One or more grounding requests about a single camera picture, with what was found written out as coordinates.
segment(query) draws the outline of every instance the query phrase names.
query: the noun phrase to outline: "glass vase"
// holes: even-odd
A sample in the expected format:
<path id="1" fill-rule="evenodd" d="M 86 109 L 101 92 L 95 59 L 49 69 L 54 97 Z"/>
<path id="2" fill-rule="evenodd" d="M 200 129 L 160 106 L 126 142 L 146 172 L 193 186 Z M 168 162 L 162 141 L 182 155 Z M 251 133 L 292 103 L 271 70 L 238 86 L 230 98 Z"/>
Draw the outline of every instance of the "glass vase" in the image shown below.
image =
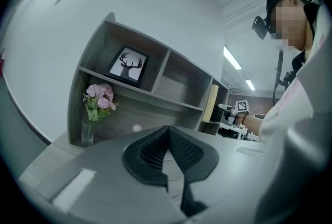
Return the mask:
<path id="1" fill-rule="evenodd" d="M 93 145 L 93 130 L 95 123 L 82 121 L 81 125 L 81 140 L 83 147 L 90 147 Z"/>

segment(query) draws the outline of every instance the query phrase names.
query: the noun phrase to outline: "table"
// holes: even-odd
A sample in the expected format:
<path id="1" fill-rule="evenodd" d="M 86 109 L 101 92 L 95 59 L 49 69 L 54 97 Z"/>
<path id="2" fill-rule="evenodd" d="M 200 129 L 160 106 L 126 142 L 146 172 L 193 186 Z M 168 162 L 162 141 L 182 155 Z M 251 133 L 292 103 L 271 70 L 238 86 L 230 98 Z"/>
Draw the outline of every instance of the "table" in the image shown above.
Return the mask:
<path id="1" fill-rule="evenodd" d="M 36 189 L 47 174 L 56 171 L 73 158 L 80 155 L 85 148 L 68 143 L 67 132 L 49 145 L 22 173 L 19 182 Z M 167 151 L 164 157 L 163 173 L 168 177 L 168 194 L 174 204 L 180 207 L 183 193 L 184 175 L 177 166 L 173 156 Z"/>
<path id="2" fill-rule="evenodd" d="M 239 135 L 238 135 L 238 139 L 241 139 L 241 135 L 246 135 L 247 134 L 247 129 L 240 129 L 240 128 L 237 128 L 237 127 L 231 127 L 229 125 L 226 125 L 224 123 L 220 123 L 220 128 L 224 128 L 224 129 L 227 129 L 227 130 L 233 130 L 235 132 L 237 132 Z M 257 135 L 254 135 L 253 133 L 250 133 L 248 134 L 248 137 L 247 139 L 251 140 L 251 141 L 258 141 L 258 136 Z"/>

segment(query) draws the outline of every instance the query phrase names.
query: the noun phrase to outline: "fluorescent light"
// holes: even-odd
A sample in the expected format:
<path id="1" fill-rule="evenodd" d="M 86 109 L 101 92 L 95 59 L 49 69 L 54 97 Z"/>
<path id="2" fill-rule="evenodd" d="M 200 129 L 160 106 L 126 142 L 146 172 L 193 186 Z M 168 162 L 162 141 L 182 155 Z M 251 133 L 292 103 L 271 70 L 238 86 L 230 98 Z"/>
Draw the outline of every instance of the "fluorescent light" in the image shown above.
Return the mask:
<path id="1" fill-rule="evenodd" d="M 247 82 L 247 84 L 251 90 L 255 90 L 255 87 L 254 87 L 253 83 L 251 82 L 251 80 L 246 80 L 245 82 Z"/>
<path id="2" fill-rule="evenodd" d="M 240 64 L 237 62 L 234 56 L 232 56 L 226 46 L 224 46 L 224 57 L 227 58 L 227 60 L 235 67 L 236 70 L 242 69 Z"/>

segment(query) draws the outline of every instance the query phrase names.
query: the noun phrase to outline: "man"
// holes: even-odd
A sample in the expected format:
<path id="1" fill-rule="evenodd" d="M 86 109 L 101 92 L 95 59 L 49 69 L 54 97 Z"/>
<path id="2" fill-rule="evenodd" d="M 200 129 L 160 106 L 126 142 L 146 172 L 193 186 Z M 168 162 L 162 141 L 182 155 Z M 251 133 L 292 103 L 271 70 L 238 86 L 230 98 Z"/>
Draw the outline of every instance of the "man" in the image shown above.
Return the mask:
<path id="1" fill-rule="evenodd" d="M 330 31 L 329 11 L 325 4 L 308 3 L 308 0 L 267 0 L 266 11 L 268 32 L 274 38 L 282 39 L 290 48 L 301 51 L 292 62 L 297 73 L 314 56 Z M 260 141 L 266 142 L 276 131 L 312 114 L 309 98 L 295 78 L 264 120 L 245 114 L 238 114 L 237 118 L 238 123 L 259 135 Z"/>

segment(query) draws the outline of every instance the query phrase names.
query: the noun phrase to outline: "picture frame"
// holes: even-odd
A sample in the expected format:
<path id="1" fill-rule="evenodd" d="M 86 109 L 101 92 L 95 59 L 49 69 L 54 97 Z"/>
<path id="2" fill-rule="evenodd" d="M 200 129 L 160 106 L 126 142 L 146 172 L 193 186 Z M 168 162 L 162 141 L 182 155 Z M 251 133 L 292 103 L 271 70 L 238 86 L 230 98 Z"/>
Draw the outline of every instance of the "picture frame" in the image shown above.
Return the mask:
<path id="1" fill-rule="evenodd" d="M 139 88 L 149 56 L 123 45 L 108 65 L 104 76 Z"/>

